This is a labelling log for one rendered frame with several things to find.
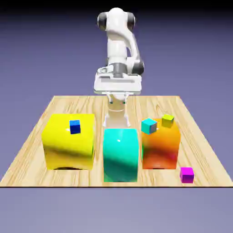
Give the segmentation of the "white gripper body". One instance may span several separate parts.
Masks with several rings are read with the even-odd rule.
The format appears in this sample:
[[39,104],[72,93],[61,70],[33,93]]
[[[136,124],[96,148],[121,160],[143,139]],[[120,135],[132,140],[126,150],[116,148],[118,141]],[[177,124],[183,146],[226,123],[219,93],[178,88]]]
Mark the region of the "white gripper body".
[[140,75],[127,75],[116,78],[113,73],[96,73],[94,81],[94,92],[97,94],[106,93],[128,93],[140,94],[142,90],[142,77]]

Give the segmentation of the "small cyan cube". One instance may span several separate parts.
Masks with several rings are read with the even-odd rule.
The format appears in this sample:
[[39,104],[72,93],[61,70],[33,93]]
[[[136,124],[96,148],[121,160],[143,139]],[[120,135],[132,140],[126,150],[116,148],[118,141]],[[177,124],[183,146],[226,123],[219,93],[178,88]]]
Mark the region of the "small cyan cube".
[[147,118],[141,123],[141,131],[147,135],[150,135],[157,131],[157,121]]

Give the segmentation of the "small blue cube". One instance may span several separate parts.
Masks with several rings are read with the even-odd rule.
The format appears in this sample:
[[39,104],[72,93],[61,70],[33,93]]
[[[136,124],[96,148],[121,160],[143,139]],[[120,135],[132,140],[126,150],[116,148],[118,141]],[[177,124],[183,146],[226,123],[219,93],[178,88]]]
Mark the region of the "small blue cube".
[[79,134],[81,132],[80,120],[69,120],[70,133]]

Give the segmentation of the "small olive yellow cube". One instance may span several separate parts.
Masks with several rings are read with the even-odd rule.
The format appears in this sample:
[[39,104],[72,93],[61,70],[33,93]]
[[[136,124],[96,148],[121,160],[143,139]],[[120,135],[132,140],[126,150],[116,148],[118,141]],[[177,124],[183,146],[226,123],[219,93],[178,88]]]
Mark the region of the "small olive yellow cube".
[[173,123],[174,123],[174,116],[169,114],[164,114],[164,116],[162,117],[162,126],[171,128],[173,126]]

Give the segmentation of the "small magenta cube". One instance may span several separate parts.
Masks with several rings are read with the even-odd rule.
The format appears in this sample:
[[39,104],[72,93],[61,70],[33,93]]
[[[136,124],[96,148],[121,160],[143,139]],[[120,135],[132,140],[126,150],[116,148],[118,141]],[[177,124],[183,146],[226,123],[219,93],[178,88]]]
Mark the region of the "small magenta cube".
[[182,183],[193,183],[194,171],[191,167],[182,167],[180,170],[180,179]]

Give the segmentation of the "large teal box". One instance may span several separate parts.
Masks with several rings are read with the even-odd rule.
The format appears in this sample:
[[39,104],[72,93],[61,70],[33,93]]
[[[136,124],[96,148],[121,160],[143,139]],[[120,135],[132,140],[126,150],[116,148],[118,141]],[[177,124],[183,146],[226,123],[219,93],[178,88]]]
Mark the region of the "large teal box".
[[134,128],[104,130],[103,168],[105,182],[137,182],[139,142]]

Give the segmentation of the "large orange box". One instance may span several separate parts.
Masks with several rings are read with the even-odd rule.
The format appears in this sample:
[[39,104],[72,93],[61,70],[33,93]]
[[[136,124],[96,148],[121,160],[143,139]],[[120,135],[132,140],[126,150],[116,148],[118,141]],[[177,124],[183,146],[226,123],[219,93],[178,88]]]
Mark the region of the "large orange box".
[[143,169],[176,169],[181,133],[176,122],[164,127],[161,118],[154,118],[157,130],[142,136]]

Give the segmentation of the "large yellow box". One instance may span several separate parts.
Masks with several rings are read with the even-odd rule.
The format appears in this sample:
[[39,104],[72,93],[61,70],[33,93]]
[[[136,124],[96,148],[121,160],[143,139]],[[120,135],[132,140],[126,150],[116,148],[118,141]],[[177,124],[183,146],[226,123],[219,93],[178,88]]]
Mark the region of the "large yellow box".
[[[70,133],[69,120],[80,120],[81,132]],[[95,148],[94,114],[52,114],[42,134],[48,170],[91,170]]]

